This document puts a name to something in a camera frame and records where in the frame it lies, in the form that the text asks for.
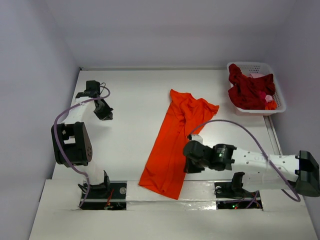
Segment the orange t shirt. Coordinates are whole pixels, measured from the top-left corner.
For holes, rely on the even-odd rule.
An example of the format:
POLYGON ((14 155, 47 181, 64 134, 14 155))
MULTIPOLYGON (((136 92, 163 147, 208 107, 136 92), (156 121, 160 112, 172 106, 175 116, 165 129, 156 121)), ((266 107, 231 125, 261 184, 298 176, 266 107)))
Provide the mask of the orange t shirt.
POLYGON ((185 180, 183 148, 188 134, 198 134, 211 120, 219 105, 191 93, 170 90, 170 105, 139 180, 139 185, 159 195, 177 200, 185 180))

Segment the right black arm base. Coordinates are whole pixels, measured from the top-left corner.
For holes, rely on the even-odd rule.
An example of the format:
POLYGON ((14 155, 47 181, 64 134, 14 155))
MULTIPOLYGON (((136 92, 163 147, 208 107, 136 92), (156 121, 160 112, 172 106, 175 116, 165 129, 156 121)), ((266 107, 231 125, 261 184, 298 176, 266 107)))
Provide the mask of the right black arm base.
POLYGON ((218 210, 263 209, 259 191, 233 190, 231 182, 215 182, 214 195, 218 210))

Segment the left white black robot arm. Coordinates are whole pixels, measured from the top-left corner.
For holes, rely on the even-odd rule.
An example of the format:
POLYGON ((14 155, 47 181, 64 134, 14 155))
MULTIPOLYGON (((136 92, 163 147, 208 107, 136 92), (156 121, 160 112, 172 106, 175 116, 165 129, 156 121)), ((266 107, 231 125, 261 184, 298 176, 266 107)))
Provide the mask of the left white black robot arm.
POLYGON ((83 193, 94 192, 101 198, 110 194, 111 184, 106 171, 93 162, 85 119, 93 114, 100 121, 111 121, 113 108, 106 102, 110 94, 104 82, 88 80, 85 90, 76 94, 74 105, 60 113, 51 127, 56 163, 84 178, 84 183, 78 185, 83 193))

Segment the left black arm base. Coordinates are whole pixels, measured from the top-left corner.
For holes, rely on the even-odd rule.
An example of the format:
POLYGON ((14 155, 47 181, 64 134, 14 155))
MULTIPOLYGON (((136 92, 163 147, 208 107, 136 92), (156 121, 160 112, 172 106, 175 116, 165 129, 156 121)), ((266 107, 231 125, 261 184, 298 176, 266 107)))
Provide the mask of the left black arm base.
POLYGON ((91 185, 87 198, 80 208, 82 210, 126 210, 126 193, 127 182, 125 181, 112 181, 109 190, 103 183, 91 185))

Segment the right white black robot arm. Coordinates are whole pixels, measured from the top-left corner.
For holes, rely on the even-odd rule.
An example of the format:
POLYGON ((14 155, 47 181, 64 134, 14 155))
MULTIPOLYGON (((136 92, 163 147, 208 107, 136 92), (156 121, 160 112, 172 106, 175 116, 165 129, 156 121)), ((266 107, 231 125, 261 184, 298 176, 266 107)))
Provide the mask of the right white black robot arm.
POLYGON ((319 197, 319 164, 308 151, 297 155, 269 155, 228 144, 213 147, 191 140, 183 148, 184 171, 200 173, 206 168, 232 171, 230 190, 235 196, 260 190, 292 190, 307 197, 319 197))

